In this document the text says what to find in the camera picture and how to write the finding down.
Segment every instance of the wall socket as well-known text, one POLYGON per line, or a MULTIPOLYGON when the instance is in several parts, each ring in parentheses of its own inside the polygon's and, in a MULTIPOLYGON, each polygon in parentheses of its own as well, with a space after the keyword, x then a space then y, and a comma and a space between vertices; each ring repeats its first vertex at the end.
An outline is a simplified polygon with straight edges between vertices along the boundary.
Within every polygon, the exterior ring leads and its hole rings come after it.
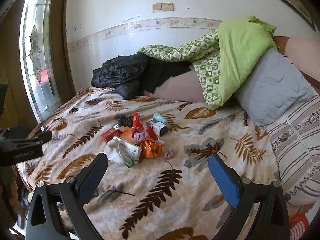
POLYGON ((152 5, 153 11, 158 12, 158 11, 163 11, 163 12, 170 12, 174 11, 174 6, 172 2, 165 2, 165 3, 154 3, 152 5))

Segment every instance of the crumpled orange plastic bag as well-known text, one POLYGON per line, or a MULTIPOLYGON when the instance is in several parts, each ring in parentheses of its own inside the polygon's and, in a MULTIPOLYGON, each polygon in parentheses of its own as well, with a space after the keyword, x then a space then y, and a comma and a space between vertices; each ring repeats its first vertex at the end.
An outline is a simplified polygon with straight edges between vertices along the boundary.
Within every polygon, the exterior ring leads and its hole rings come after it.
POLYGON ((156 158, 162 152, 162 144, 157 144, 150 138, 144 139, 139 146, 142 149, 141 156, 144 158, 156 158))

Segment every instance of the wallpaper border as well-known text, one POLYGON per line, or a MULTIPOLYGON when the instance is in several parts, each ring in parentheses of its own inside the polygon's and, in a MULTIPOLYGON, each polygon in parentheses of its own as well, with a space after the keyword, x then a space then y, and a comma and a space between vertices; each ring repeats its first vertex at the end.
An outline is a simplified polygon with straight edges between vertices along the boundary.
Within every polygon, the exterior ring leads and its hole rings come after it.
POLYGON ((170 17, 170 18, 157 18, 132 23, 117 25, 92 35, 84 37, 78 41, 68 42, 68 51, 77 50, 81 47, 92 44, 93 42, 101 39, 109 39, 126 33, 135 33, 146 30, 154 29, 167 29, 167 28, 196 28, 215 30, 218 28, 222 21, 206 18, 186 18, 186 17, 170 17))

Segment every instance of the metal screw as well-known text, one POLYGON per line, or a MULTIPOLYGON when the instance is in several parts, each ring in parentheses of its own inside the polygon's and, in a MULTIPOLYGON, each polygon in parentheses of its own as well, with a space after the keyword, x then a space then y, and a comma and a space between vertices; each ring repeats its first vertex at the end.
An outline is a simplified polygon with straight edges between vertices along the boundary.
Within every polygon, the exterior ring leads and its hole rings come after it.
POLYGON ((250 184, 250 183, 251 183, 251 179, 249 179, 249 178, 243 178, 243 179, 242 179, 242 182, 243 182, 244 184, 250 184))
POLYGON ((277 182, 277 181, 273 181, 273 182, 272 182, 272 185, 273 185, 274 187, 280 187, 280 183, 277 182))
POLYGON ((69 178, 66 179, 66 182, 67 182, 68 184, 71 184, 71 183, 74 182, 74 181, 75 181, 75 177, 69 177, 69 178))
POLYGON ((38 184, 37 184, 38 187, 42 187, 43 185, 44 185, 44 181, 42 181, 42 180, 39 181, 38 184))

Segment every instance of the door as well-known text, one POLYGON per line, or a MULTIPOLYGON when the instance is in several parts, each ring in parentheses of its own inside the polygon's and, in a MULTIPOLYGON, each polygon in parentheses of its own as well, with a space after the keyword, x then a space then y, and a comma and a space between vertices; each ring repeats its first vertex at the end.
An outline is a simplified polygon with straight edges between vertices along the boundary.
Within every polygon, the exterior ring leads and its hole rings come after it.
POLYGON ((17 0, 0 25, 0 68, 6 70, 18 124, 28 131, 75 95, 65 4, 66 0, 17 0))

